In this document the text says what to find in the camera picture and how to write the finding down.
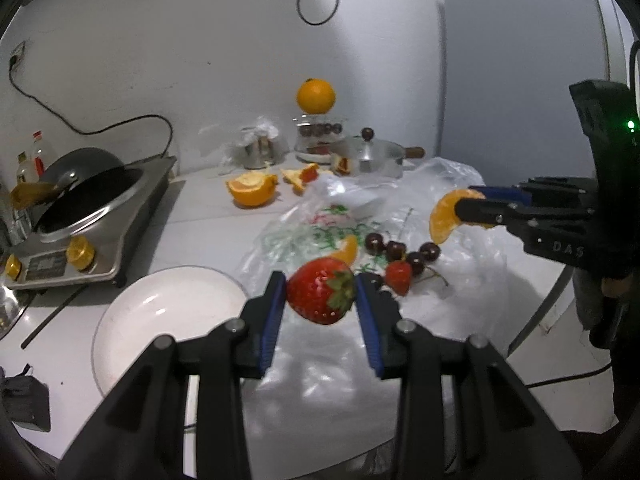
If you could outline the small steel pot with lid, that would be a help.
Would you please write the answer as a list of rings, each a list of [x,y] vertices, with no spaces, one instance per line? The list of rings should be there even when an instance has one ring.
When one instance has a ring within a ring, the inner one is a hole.
[[[363,128],[359,136],[345,136],[329,146],[330,165],[342,177],[382,176],[399,179],[406,159],[422,159],[424,148],[406,148],[395,142],[378,139],[374,130]]]

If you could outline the clear container with cherries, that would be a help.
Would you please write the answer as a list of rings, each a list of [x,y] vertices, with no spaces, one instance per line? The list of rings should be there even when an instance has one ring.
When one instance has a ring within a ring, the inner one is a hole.
[[[330,146],[345,134],[344,120],[332,115],[300,114],[293,118],[294,154],[301,162],[329,165]]]

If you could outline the steel cup in plastic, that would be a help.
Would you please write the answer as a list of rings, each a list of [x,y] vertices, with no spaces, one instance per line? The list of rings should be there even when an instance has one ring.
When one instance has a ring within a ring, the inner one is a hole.
[[[268,117],[242,126],[224,144],[220,164],[226,168],[267,169],[283,162],[290,152],[288,139]]]

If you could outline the dark cherry with stem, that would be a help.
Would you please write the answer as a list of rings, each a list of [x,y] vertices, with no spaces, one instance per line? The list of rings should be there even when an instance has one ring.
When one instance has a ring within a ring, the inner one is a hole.
[[[390,240],[386,244],[385,258],[388,262],[401,261],[405,258],[407,253],[407,246],[405,243],[396,242],[396,240]]]

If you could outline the large orange segment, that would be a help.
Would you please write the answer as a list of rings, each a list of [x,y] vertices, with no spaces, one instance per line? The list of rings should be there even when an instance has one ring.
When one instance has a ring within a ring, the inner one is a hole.
[[[485,195],[470,188],[457,188],[442,196],[430,215],[430,235],[435,244],[444,244],[451,233],[464,224],[467,226],[481,226],[484,229],[492,228],[492,224],[462,221],[457,216],[454,212],[454,207],[459,200],[463,200],[464,198],[484,200]]]

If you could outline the small red strawberry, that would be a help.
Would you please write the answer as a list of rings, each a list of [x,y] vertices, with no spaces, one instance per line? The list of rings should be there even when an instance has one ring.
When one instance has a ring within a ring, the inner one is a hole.
[[[411,286],[412,267],[404,260],[390,262],[385,269],[384,282],[398,296],[406,296]]]

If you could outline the orange peel piece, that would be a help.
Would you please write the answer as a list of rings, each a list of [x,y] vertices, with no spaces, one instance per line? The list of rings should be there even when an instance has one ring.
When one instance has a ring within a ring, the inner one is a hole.
[[[318,164],[308,164],[299,169],[281,169],[281,174],[286,183],[292,185],[293,191],[302,195],[306,186],[317,180],[320,166]]]

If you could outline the white round plate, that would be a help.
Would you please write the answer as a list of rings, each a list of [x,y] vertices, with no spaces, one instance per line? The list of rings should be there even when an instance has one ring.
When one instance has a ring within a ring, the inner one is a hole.
[[[176,266],[139,278],[112,301],[96,326],[96,385],[107,394],[155,337],[204,336],[239,316],[246,300],[237,281],[204,266]]]

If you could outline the silver induction cooker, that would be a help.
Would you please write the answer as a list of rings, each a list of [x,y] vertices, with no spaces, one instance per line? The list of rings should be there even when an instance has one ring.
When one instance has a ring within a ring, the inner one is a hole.
[[[14,290],[124,284],[176,161],[166,156],[105,170],[64,192],[3,258],[4,284]]]

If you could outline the whole orange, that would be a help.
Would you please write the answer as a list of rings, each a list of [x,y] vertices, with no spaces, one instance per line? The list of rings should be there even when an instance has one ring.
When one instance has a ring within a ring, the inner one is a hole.
[[[309,115],[326,114],[336,101],[331,84],[323,79],[309,78],[298,89],[296,103]]]

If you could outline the large red strawberry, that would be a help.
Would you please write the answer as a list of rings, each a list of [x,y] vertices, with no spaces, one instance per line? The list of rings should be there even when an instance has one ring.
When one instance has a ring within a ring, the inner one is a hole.
[[[286,284],[288,305],[302,318],[319,325],[341,321],[355,296],[355,275],[346,263],[332,257],[305,263]]]

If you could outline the small orange segment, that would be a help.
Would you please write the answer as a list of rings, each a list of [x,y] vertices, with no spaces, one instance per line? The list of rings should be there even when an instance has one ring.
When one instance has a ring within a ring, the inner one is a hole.
[[[344,262],[346,266],[352,266],[358,256],[358,237],[354,234],[345,236],[338,244],[337,250],[332,252],[331,257],[341,262]]]

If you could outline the oil bottle yellow cap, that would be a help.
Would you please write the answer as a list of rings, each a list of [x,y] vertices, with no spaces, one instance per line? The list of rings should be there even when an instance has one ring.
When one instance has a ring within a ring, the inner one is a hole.
[[[34,163],[30,160],[25,152],[21,152],[17,155],[17,162],[17,183],[34,183],[38,181]]]

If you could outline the half peeled orange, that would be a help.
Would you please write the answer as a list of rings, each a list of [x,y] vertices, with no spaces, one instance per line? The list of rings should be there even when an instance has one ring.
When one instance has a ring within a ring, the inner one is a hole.
[[[226,182],[228,192],[235,203],[255,208],[268,204],[276,196],[279,179],[275,174],[247,171]]]

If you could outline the oil bottle red cap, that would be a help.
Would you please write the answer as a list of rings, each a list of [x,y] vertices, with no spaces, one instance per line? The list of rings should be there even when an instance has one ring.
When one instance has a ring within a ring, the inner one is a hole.
[[[41,131],[32,134],[32,161],[38,177],[42,177],[46,170],[56,161],[58,155],[46,140]]]

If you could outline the clear printed plastic bag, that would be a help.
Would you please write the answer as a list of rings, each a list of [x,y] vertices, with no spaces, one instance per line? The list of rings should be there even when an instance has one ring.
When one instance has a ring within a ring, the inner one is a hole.
[[[489,337],[504,350],[508,302],[506,253],[498,236],[464,226],[447,238],[430,232],[442,196],[480,184],[471,167],[435,158],[399,180],[323,176],[254,239],[236,274],[260,292],[274,271],[293,275],[322,257],[345,259],[433,334]],[[244,390],[253,439],[389,434],[399,385],[370,369],[355,311],[317,326],[285,313],[266,377]]]

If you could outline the black chopstick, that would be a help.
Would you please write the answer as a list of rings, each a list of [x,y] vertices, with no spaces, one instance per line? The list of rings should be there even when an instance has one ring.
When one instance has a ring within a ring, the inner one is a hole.
[[[78,289],[74,290],[70,296],[68,296],[62,304],[56,307],[20,344],[20,348],[25,350],[38,335],[64,310],[66,309],[76,298],[78,298],[86,289],[88,285],[81,285]]]

